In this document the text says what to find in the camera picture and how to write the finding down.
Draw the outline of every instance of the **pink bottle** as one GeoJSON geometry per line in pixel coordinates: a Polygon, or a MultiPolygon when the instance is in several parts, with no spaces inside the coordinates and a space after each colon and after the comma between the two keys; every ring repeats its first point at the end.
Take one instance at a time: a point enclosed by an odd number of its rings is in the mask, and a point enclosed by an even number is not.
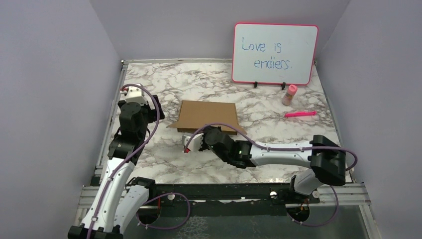
{"type": "Polygon", "coordinates": [[[282,99],[282,103],[285,106],[289,106],[292,103],[292,99],[293,99],[293,96],[296,94],[296,91],[298,91],[297,86],[289,85],[289,87],[287,88],[287,92],[282,99]]]}

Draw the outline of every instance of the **whiteboard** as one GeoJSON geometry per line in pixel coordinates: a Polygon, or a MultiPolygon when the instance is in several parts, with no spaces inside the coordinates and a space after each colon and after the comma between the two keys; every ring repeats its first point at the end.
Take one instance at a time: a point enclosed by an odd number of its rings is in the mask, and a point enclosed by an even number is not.
{"type": "Polygon", "coordinates": [[[239,83],[306,85],[317,37],[316,25],[237,23],[231,78],[239,83]]]}

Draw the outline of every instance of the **marble surface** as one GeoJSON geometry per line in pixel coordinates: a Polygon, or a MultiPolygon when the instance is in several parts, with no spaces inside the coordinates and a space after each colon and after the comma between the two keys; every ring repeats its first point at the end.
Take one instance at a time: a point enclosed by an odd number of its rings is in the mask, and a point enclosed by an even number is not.
{"type": "MultiPolygon", "coordinates": [[[[285,93],[280,86],[234,84],[231,63],[132,63],[124,83],[141,83],[157,94],[166,118],[145,147],[131,177],[155,179],[157,183],[261,183],[289,182],[303,167],[292,165],[264,165],[238,169],[224,163],[212,152],[182,152],[182,134],[166,128],[177,121],[182,100],[236,103],[240,125],[255,141],[290,143],[311,140],[322,134],[338,142],[315,67],[311,82],[299,87],[290,106],[284,106],[285,93]],[[284,118],[284,113],[317,111],[316,116],[284,118]]],[[[115,120],[112,135],[116,132],[115,120]]]]}

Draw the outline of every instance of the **cardboard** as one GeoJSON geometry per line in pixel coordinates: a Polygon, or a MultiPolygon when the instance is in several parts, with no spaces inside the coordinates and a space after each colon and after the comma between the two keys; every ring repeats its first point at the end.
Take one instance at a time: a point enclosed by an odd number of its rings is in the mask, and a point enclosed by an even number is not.
{"type": "MultiPolygon", "coordinates": [[[[167,127],[177,128],[177,132],[193,133],[205,124],[213,122],[227,123],[246,134],[237,121],[234,103],[182,101],[179,120],[167,127]]],[[[235,130],[226,126],[221,126],[221,130],[228,134],[237,134],[235,130]]]]}

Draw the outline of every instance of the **purple wall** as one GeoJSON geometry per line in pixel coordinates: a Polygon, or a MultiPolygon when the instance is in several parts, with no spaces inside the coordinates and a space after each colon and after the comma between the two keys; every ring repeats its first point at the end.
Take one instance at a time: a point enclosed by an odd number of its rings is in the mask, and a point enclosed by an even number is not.
{"type": "Polygon", "coordinates": [[[383,238],[421,238],[422,1],[351,0],[318,59],[383,238]]]}
{"type": "Polygon", "coordinates": [[[238,21],[316,24],[316,53],[349,0],[91,0],[122,59],[231,58],[238,21]]]}
{"type": "Polygon", "coordinates": [[[1,238],[67,238],[120,69],[87,0],[1,1],[1,238]]]}

